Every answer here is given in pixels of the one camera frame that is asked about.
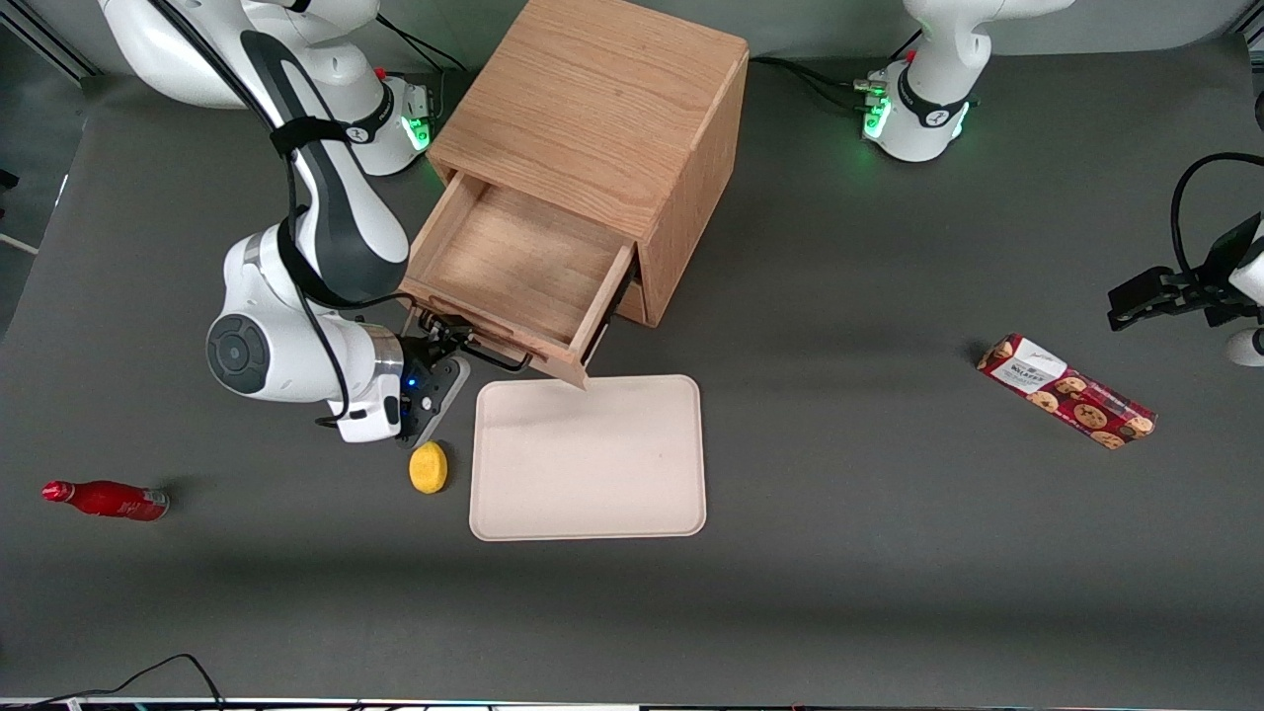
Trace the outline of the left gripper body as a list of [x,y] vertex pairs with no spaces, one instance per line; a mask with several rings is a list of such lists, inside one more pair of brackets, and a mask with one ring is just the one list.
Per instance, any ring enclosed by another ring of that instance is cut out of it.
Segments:
[[1184,277],[1181,296],[1181,314],[1201,312],[1210,328],[1224,326],[1237,319],[1248,319],[1256,326],[1263,324],[1261,305],[1229,283],[1229,280]]

